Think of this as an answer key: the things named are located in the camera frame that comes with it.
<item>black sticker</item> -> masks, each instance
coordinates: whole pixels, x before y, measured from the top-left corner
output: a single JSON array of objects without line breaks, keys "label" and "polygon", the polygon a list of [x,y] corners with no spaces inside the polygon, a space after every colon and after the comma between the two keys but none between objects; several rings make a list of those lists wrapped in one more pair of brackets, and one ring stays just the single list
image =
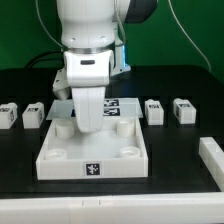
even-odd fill
[{"label": "black sticker", "polygon": [[120,116],[120,109],[119,108],[107,108],[104,109],[103,116]]},{"label": "black sticker", "polygon": [[99,176],[100,175],[100,164],[99,163],[86,164],[86,175],[87,176]]},{"label": "black sticker", "polygon": [[39,108],[29,108],[28,112],[37,112]]},{"label": "black sticker", "polygon": [[10,110],[10,108],[1,108],[0,112],[8,112]]},{"label": "black sticker", "polygon": [[119,100],[104,100],[104,107],[118,107]]},{"label": "black sticker", "polygon": [[177,117],[179,117],[179,115],[180,115],[180,110],[179,110],[178,106],[177,106],[177,109],[176,109],[176,115],[177,115]]},{"label": "black sticker", "polygon": [[159,108],[159,105],[149,105],[149,108],[150,109],[158,109]]},{"label": "black sticker", "polygon": [[188,103],[179,104],[180,107],[191,107]]},{"label": "black sticker", "polygon": [[14,113],[13,113],[13,110],[12,110],[11,113],[10,113],[10,118],[11,118],[11,122],[13,122],[13,120],[14,120]]}]

